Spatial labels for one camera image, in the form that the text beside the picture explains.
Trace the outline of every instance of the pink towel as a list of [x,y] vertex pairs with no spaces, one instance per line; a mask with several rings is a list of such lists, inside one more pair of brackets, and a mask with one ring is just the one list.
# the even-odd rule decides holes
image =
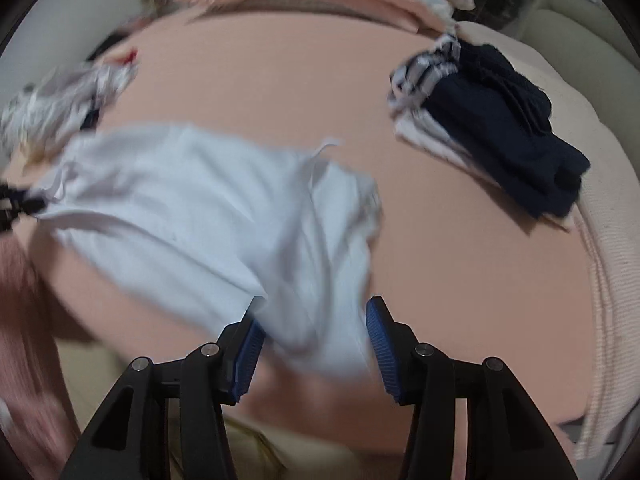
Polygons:
[[3,432],[34,480],[54,480],[80,433],[52,335],[61,307],[13,235],[0,236],[0,298]]

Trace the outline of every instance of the beige fabric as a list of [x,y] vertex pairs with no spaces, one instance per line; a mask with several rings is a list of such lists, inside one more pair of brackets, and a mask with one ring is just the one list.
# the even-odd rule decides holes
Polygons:
[[[168,418],[170,462],[178,471],[172,479],[181,480],[180,405],[177,400],[170,401]],[[358,459],[344,446],[228,415],[225,415],[225,429],[238,480],[360,478]]]
[[504,52],[505,56],[508,56],[510,59],[515,58],[520,63],[526,63],[549,76],[555,78],[560,77],[556,69],[549,65],[542,54],[533,50],[529,45],[514,40],[509,36],[499,34],[484,25],[473,22],[458,22],[456,24],[456,33],[462,40],[476,43],[490,43],[501,52]]
[[[640,70],[640,57],[629,41],[618,21],[608,9],[589,0],[535,0],[529,9],[533,14],[538,9],[548,9],[578,23],[601,40],[615,48],[626,60]],[[519,39],[527,29],[527,20],[522,24]]]
[[640,72],[597,35],[552,10],[529,16],[522,41],[589,100],[640,176]]
[[127,364],[97,342],[57,340],[60,365],[78,426],[84,431]]
[[[192,9],[155,22],[131,42],[140,71],[105,114],[106,128],[192,121],[267,144],[310,148],[327,136],[343,139],[328,155],[372,173],[383,203],[370,293],[381,294],[397,320],[452,357],[503,357],[550,422],[584,413],[594,338],[578,233],[532,222],[503,193],[394,138],[388,75],[431,40],[349,18],[201,17]],[[13,180],[36,177],[21,171],[15,160]],[[127,296],[43,233],[31,238],[32,222],[17,233],[60,300],[127,358],[180,358],[208,339]],[[411,418],[377,374],[359,384],[330,383],[284,370],[268,354],[237,410],[383,453],[402,452]]]
[[[480,29],[469,35],[475,40],[495,37]],[[615,137],[582,95],[518,59],[510,60],[549,95],[555,133],[591,161],[578,200],[586,227],[580,231],[591,259],[596,328],[593,391],[576,450],[577,458],[586,458],[599,452],[609,431],[640,397],[640,185]]]

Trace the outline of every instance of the white fabric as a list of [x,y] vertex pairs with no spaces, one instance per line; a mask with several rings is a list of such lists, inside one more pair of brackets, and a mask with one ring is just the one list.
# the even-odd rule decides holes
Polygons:
[[291,365],[352,376],[368,362],[380,202],[322,148],[141,124],[74,138],[32,194],[54,236],[125,290],[212,336],[264,297],[255,318]]
[[437,156],[474,177],[498,186],[473,160],[469,152],[449,136],[425,109],[404,111],[396,119],[396,137]]
[[111,105],[136,76],[128,64],[79,64],[53,70],[23,90],[0,114],[0,144],[7,157],[21,144],[26,155],[54,155],[77,133],[91,109]]

